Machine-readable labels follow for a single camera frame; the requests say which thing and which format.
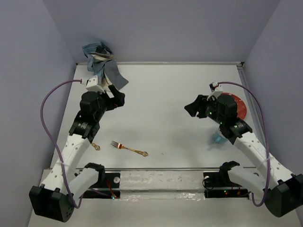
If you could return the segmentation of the light blue mug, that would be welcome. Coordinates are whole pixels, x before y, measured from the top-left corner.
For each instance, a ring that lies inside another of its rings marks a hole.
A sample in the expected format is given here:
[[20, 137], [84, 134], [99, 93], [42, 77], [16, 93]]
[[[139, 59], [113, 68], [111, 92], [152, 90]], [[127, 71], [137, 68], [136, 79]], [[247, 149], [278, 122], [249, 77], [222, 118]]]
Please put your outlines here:
[[227, 141], [228, 139], [223, 136], [219, 128], [212, 135], [212, 142], [214, 144], [224, 144]]

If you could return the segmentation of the striped cloth placemat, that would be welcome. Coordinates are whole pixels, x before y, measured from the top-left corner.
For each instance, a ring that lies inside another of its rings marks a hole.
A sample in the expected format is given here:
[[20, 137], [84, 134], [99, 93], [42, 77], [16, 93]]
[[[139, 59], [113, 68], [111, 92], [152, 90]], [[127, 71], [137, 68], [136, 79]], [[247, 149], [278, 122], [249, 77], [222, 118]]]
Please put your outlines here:
[[109, 91], [110, 85], [120, 90], [129, 83], [119, 72], [114, 54], [104, 42], [84, 45], [82, 50], [88, 59], [87, 70], [98, 76], [104, 90]]

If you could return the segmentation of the gold fork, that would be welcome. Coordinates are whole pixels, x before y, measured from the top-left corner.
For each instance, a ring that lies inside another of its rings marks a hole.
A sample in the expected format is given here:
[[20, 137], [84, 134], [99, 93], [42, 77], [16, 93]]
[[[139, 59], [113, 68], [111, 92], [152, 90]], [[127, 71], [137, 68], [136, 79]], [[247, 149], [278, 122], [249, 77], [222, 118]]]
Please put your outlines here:
[[118, 142], [115, 142], [115, 141], [111, 141], [110, 144], [117, 148], [117, 149], [127, 149], [127, 150], [130, 150], [132, 152], [135, 152], [137, 154], [140, 154], [142, 155], [143, 157], [147, 157], [149, 154], [145, 151], [139, 151], [139, 150], [135, 150], [135, 149], [132, 149], [132, 148], [128, 148], [128, 147], [125, 147], [123, 144], [121, 143], [118, 143]]

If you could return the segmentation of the red and teal plate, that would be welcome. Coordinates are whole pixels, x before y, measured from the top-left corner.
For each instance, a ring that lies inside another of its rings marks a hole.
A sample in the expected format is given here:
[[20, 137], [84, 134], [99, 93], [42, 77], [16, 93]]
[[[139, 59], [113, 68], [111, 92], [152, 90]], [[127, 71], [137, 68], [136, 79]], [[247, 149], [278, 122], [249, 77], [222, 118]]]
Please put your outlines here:
[[246, 118], [247, 115], [247, 107], [245, 105], [245, 103], [243, 102], [243, 100], [241, 98], [239, 98], [238, 96], [231, 94], [231, 93], [222, 93], [223, 95], [229, 95], [231, 97], [233, 97], [233, 99], [235, 100], [235, 102], [237, 103], [237, 116], [244, 120]]

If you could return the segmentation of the gold spoon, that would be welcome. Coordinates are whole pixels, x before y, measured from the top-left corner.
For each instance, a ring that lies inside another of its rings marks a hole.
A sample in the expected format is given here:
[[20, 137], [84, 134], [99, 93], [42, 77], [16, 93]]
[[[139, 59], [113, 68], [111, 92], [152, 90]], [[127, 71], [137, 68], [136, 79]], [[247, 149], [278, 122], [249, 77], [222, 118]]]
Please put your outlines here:
[[97, 144], [95, 144], [95, 143], [92, 143], [91, 145], [92, 145], [92, 147], [93, 147], [95, 150], [100, 150], [100, 146], [99, 146], [99, 145], [97, 145]]

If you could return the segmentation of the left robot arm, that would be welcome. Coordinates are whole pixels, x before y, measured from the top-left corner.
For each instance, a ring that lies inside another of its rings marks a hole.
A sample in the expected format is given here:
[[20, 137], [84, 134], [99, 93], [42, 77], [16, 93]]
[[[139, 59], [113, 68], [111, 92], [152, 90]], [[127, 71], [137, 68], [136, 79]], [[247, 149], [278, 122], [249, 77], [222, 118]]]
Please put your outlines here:
[[100, 129], [100, 120], [106, 111], [122, 107], [124, 93], [110, 85], [110, 97], [98, 88], [81, 96], [77, 113], [62, 150], [57, 149], [58, 160], [49, 175], [39, 186], [33, 186], [29, 198], [38, 216], [67, 222], [81, 205], [83, 194], [91, 187], [99, 187], [105, 181], [103, 165], [88, 163], [82, 172], [75, 174], [77, 165], [91, 146]]

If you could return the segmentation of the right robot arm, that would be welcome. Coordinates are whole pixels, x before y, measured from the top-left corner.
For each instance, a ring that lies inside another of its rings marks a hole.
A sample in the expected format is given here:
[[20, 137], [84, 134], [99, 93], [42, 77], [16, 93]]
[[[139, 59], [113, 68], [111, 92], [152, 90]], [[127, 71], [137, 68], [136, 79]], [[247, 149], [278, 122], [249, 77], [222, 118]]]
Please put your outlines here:
[[217, 98], [198, 95], [184, 107], [192, 117], [209, 117], [220, 125], [222, 135], [240, 150], [257, 168], [260, 176], [239, 165], [218, 173], [222, 185], [237, 183], [253, 195], [265, 196], [264, 204], [271, 214], [280, 218], [303, 204], [303, 175], [295, 175], [266, 152], [252, 128], [237, 116], [237, 103], [230, 95]]

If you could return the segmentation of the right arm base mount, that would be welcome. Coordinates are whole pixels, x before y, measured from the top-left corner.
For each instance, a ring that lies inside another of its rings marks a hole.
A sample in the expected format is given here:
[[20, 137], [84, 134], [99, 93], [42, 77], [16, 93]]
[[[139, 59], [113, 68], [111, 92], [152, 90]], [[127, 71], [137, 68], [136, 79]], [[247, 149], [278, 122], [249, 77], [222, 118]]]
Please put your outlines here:
[[212, 198], [249, 198], [250, 192], [239, 184], [230, 181], [228, 172], [235, 166], [235, 161], [224, 162], [217, 172], [204, 172], [202, 186], [206, 199]]

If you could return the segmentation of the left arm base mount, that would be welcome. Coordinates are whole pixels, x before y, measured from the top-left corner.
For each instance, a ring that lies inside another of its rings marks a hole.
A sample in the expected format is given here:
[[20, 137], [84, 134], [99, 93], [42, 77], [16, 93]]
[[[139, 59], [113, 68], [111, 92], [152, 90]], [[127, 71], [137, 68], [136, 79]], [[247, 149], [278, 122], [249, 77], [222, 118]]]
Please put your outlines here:
[[120, 173], [107, 173], [101, 164], [88, 163], [74, 174], [70, 182], [73, 198], [102, 198], [117, 199], [119, 191]]

